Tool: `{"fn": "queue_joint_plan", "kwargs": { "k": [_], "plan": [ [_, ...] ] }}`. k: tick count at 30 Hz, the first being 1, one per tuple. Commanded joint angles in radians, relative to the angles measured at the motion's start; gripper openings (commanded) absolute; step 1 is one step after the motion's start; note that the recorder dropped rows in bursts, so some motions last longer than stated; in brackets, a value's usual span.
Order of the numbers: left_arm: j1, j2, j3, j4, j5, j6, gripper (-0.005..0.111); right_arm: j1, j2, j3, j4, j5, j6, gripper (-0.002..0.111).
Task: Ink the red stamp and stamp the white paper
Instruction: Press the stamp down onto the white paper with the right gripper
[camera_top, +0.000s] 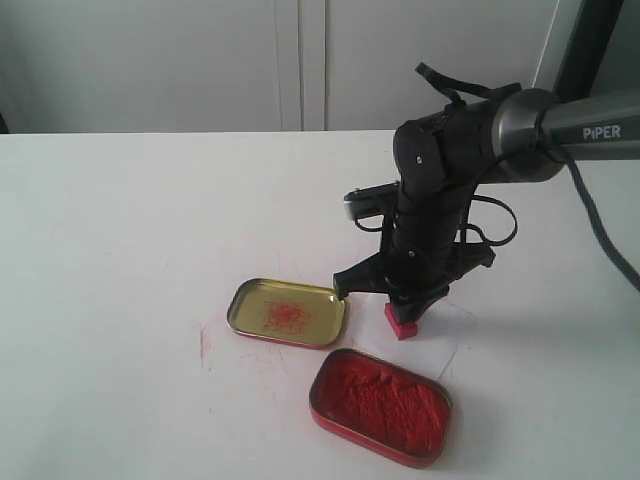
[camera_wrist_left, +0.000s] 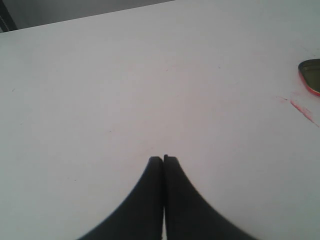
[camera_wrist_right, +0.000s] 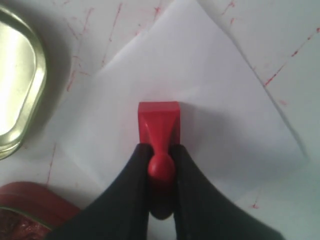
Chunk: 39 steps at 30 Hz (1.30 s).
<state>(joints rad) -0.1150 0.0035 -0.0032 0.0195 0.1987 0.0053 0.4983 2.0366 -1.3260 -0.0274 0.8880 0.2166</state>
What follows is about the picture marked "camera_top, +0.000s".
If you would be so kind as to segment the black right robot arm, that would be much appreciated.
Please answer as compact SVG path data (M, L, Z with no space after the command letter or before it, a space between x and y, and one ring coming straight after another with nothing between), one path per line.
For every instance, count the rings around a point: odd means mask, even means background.
M376 254L336 273L336 295L380 293L403 328L417 322L450 285L490 266L495 242L467 238L482 184L536 183L581 161L639 156L639 95L618 92L562 103L527 89L410 120L393 137L399 180L358 189L344 202L350 219L380 217Z

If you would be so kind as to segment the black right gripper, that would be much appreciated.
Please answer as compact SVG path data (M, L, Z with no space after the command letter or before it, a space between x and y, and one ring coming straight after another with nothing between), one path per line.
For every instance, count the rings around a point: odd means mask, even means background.
M489 242L468 241L470 202L456 212L429 210L418 216L389 207L384 212L380 253L333 275L336 297L352 293L389 295L388 318L396 325L417 322L446 297L450 283L478 266L490 267Z

